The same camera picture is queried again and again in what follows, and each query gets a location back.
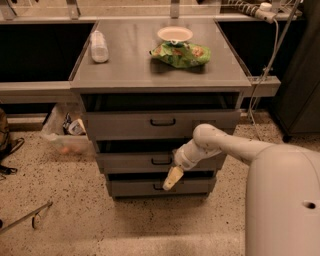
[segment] floor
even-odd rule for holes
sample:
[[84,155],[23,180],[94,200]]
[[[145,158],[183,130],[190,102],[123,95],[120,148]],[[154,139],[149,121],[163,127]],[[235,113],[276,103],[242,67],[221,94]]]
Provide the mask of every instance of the floor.
[[[267,112],[256,114],[264,141],[283,143]],[[238,136],[256,139],[243,116]],[[0,235],[0,255],[219,255],[245,254],[245,190],[248,167],[227,157],[208,196],[127,198],[108,196],[92,156],[61,155],[38,131],[24,137],[19,151],[2,164],[18,168],[0,181],[4,227],[46,204],[36,229],[31,218]],[[320,152],[320,136],[293,138],[290,144]]]

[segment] green snack bag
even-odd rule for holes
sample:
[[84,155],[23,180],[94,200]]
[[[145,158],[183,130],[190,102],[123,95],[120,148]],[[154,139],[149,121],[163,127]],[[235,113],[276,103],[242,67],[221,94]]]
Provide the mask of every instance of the green snack bag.
[[164,42],[150,51],[152,58],[159,59],[175,68],[190,68],[210,61],[211,51],[206,46],[190,43]]

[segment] black bag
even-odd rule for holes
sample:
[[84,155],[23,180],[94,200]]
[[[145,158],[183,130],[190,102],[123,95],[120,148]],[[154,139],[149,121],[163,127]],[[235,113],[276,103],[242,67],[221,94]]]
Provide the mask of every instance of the black bag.
[[[19,138],[16,140],[10,140],[9,133],[9,124],[6,113],[0,108],[0,163],[1,160],[6,156],[12,154],[17,151],[24,143],[23,138]],[[16,168],[6,167],[0,164],[0,175],[5,174],[13,174],[16,173]]]

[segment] metal stick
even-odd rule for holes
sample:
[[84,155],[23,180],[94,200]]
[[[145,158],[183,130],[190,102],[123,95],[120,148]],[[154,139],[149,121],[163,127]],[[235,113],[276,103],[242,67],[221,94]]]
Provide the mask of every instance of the metal stick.
[[44,208],[49,208],[51,205],[53,204],[52,201],[48,201],[48,203],[46,203],[45,205],[39,207],[38,209],[34,210],[33,212],[30,212],[29,214],[27,214],[26,216],[22,217],[21,219],[11,223],[10,225],[8,225],[7,227],[5,227],[4,229],[0,230],[0,235],[5,233],[6,231],[8,231],[9,229],[13,228],[14,226],[18,225],[19,223],[21,223],[22,221],[30,218],[31,216],[34,216],[36,214],[38,214],[41,210],[43,210]]

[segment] plastic bin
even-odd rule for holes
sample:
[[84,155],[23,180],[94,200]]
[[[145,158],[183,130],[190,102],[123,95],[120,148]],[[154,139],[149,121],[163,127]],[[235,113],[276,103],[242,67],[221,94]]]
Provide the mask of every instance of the plastic bin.
[[42,128],[41,137],[48,140],[61,154],[93,155],[93,145],[86,135],[64,134],[62,125],[67,113],[70,114],[72,121],[79,119],[81,111],[78,104],[57,103]]

